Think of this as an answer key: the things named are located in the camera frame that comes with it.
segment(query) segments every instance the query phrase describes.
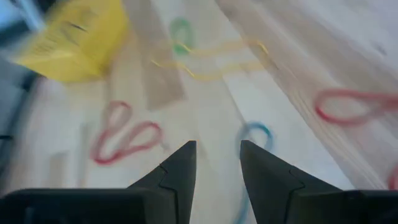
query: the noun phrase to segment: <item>red rubber band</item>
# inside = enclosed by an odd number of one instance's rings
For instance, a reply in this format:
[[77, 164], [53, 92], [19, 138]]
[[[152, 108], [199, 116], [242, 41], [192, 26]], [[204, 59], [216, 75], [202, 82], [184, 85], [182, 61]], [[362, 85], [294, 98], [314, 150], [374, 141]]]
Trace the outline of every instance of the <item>red rubber band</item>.
[[[118, 120], [115, 124], [111, 124], [111, 117], [115, 110], [118, 107], [122, 107], [123, 111], [118, 117]], [[135, 125], [131, 130], [122, 138], [120, 141], [116, 152], [114, 152], [108, 158], [101, 157], [101, 151], [104, 148], [106, 141], [113, 137], [117, 132], [119, 132], [130, 120], [132, 116], [131, 107], [123, 102], [123, 101], [111, 101], [108, 107], [105, 110], [105, 124], [106, 127], [102, 131], [102, 133], [98, 136], [96, 142], [94, 143], [91, 149], [91, 157], [92, 159], [101, 165], [109, 165], [118, 160], [123, 159], [130, 154], [133, 154], [138, 151], [150, 149], [162, 142], [163, 132], [157, 123], [151, 121], [144, 121], [137, 125]], [[155, 131], [155, 135], [148, 142], [138, 145], [138, 146], [129, 146], [130, 143], [142, 132], [146, 129], [152, 128]]]
[[[322, 110], [322, 104], [329, 98], [352, 98], [360, 101], [377, 102], [379, 103], [379, 107], [370, 110], [365, 114], [352, 116], [350, 118], [338, 118], [332, 114], [327, 114]], [[359, 125], [364, 124], [377, 116], [381, 116], [387, 111], [398, 110], [398, 95], [329, 89], [319, 92], [315, 98], [314, 108], [317, 115], [328, 123], [338, 124], [340, 126]]]

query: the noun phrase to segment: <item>light wood surface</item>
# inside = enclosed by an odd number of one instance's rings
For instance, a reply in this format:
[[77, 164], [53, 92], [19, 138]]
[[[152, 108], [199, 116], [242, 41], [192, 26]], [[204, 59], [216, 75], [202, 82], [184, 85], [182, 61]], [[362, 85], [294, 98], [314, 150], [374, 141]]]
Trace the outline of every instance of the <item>light wood surface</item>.
[[[218, 4], [242, 35], [256, 36], [268, 46], [278, 67], [274, 80], [352, 183], [361, 189], [386, 188], [398, 153], [396, 118], [390, 115], [360, 127], [339, 128], [320, 121], [312, 103], [319, 90], [329, 87], [393, 93], [398, 84], [394, 73], [341, 32], [330, 30], [331, 25], [325, 28], [319, 17], [306, 14], [299, 4], [222, 0]], [[350, 104], [333, 107], [341, 114], [362, 112]]]
[[[194, 139], [198, 162], [191, 222], [231, 223], [243, 189], [236, 135], [250, 121], [271, 129], [276, 156], [324, 181], [341, 189], [386, 187], [398, 145], [392, 134], [395, 127], [387, 123], [395, 118], [342, 129], [321, 121], [312, 101], [318, 90], [331, 86], [394, 90], [393, 75], [380, 72], [382, 78], [375, 78], [377, 65], [372, 63], [376, 62], [355, 54], [354, 48], [330, 35], [333, 32], [322, 28], [316, 18], [287, 1], [124, 3], [131, 31], [104, 79], [68, 86], [50, 80], [38, 84], [18, 141], [8, 192], [24, 187], [127, 187]], [[271, 60], [260, 61], [264, 70], [243, 69], [212, 82], [195, 80], [182, 70], [157, 68], [150, 63], [150, 52], [169, 38], [169, 24], [177, 17], [191, 23], [199, 49], [230, 40], [259, 39], [269, 49]], [[159, 56], [206, 72], [226, 63], [256, 61], [259, 54], [248, 47], [203, 60], [176, 56], [170, 50]], [[105, 155], [142, 121], [160, 125], [163, 144], [110, 166], [93, 162], [89, 152], [103, 129], [103, 110], [111, 100], [131, 105], [133, 116], [109, 140]], [[358, 109], [343, 106], [347, 113]], [[143, 133], [137, 142], [148, 136]], [[252, 136], [264, 145], [261, 134]], [[248, 223], [255, 223], [252, 211]]]

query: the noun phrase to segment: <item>blue loop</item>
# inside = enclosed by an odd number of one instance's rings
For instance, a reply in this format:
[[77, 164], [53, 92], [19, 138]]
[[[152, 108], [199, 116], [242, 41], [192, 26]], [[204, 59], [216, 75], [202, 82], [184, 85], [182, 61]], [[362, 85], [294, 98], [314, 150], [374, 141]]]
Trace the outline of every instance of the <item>blue loop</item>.
[[265, 150], [271, 151], [272, 147], [274, 146], [272, 133], [269, 131], [269, 129], [265, 125], [263, 125], [262, 123], [254, 121], [254, 122], [246, 123], [242, 127], [242, 129], [239, 131], [239, 134], [238, 134], [238, 143], [239, 143], [238, 144], [238, 149], [239, 149], [238, 150], [238, 155], [239, 155], [240, 148], [241, 148], [240, 142], [243, 139], [245, 139], [250, 134], [250, 131], [253, 130], [253, 129], [260, 129], [267, 135], [267, 142], [266, 142], [266, 145], [264, 146]]
[[[269, 129], [260, 122], [250, 122], [246, 123], [238, 133], [238, 157], [241, 149], [241, 141], [245, 139], [249, 135], [250, 131], [253, 129], [263, 130], [263, 132], [267, 135], [267, 142], [264, 149], [268, 151], [272, 150], [272, 147], [274, 145], [273, 142], [274, 138], [272, 137], [272, 134], [269, 131]], [[243, 196], [242, 196], [241, 205], [242, 207], [239, 211], [238, 217], [234, 221], [234, 224], [243, 224], [247, 219], [248, 209], [249, 209], [249, 196], [248, 193], [246, 192], [245, 186], [243, 187]]]

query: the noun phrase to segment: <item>green rubber band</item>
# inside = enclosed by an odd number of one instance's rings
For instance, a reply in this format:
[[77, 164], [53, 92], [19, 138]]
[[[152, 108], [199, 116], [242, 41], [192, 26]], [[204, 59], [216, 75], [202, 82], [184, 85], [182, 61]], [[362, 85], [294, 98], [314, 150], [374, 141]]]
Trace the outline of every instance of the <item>green rubber band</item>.
[[[184, 32], [185, 40], [177, 39], [179, 32]], [[179, 41], [179, 42], [185, 44], [189, 48], [193, 47], [193, 31], [192, 31], [191, 24], [186, 19], [184, 19], [182, 17], [178, 17], [178, 18], [174, 19], [170, 23], [170, 35], [171, 35], [171, 38], [173, 41]], [[188, 54], [188, 51], [185, 48], [183, 48], [181, 45], [173, 44], [173, 49], [177, 55]]]

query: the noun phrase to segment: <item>yellow bag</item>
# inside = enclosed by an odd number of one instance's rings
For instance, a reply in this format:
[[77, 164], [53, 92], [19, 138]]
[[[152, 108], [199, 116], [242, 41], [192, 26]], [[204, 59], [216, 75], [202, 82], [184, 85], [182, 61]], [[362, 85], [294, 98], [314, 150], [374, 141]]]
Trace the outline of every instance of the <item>yellow bag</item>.
[[52, 9], [16, 63], [61, 82], [101, 77], [128, 30], [120, 0], [71, 0]]

